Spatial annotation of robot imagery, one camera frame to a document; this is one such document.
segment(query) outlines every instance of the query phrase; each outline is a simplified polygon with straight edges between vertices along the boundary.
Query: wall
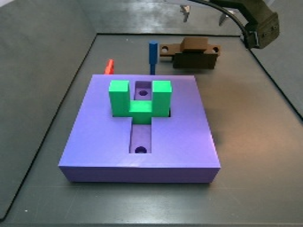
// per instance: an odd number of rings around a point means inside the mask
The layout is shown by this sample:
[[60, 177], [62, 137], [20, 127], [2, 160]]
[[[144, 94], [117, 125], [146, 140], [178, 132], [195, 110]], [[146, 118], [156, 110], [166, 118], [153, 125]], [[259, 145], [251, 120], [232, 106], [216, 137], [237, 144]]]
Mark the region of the wall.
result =
[[101, 34], [240, 34], [231, 20], [219, 27], [221, 13], [209, 7], [192, 7], [188, 21], [182, 23], [180, 6], [162, 0], [78, 0], [78, 3]]
[[73, 0], [16, 0], [0, 8], [0, 219], [94, 35]]

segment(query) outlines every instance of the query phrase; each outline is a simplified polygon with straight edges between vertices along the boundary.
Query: gray table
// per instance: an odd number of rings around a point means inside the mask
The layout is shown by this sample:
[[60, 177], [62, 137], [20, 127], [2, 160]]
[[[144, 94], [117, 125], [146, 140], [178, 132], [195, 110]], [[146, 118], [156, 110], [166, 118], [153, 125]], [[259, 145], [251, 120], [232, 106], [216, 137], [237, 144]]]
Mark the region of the gray table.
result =
[[303, 128], [275, 85], [237, 38], [220, 44], [215, 70], [193, 74], [221, 170], [211, 184], [72, 184], [57, 168], [92, 74], [109, 58], [116, 74], [148, 74], [148, 41], [181, 36], [100, 35], [53, 121], [2, 225], [72, 223], [303, 223]]

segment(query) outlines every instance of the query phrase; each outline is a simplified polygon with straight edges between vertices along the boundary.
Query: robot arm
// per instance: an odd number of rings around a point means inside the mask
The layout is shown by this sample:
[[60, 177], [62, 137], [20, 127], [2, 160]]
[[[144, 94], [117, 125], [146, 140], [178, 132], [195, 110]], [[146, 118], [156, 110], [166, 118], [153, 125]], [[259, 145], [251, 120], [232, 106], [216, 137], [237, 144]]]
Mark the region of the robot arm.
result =
[[[263, 0], [188, 0], [181, 2], [181, 9], [184, 9], [187, 4], [188, 6], [204, 4], [227, 15], [241, 29], [247, 49], [263, 49], [279, 36], [277, 14], [269, 10]], [[245, 26], [243, 26], [235, 14], [225, 8], [237, 9], [240, 11], [247, 20]], [[189, 8], [187, 7], [185, 9], [187, 11], [182, 11], [182, 14], [184, 17], [188, 18]]]

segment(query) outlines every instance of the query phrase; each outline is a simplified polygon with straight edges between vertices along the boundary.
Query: brown block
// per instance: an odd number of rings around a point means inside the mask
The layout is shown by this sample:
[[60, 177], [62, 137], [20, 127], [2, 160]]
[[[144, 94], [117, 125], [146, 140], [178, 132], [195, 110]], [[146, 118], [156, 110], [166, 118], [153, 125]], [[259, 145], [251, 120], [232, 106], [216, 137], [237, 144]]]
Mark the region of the brown block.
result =
[[172, 67], [213, 69], [216, 58], [217, 54], [176, 53]]
[[180, 52], [180, 44], [161, 44], [160, 57], [172, 57], [174, 53]]
[[184, 37], [180, 51], [181, 52], [204, 52], [207, 49], [208, 39], [204, 37]]

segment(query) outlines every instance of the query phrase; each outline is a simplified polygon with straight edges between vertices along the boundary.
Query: blue stick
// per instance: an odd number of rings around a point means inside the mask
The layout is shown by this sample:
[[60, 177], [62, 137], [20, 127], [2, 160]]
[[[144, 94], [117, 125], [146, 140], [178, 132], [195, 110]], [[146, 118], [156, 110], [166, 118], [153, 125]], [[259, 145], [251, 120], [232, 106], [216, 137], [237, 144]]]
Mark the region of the blue stick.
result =
[[157, 63], [157, 42], [149, 41], [149, 65], [150, 65], [149, 74], [156, 73], [156, 63]]

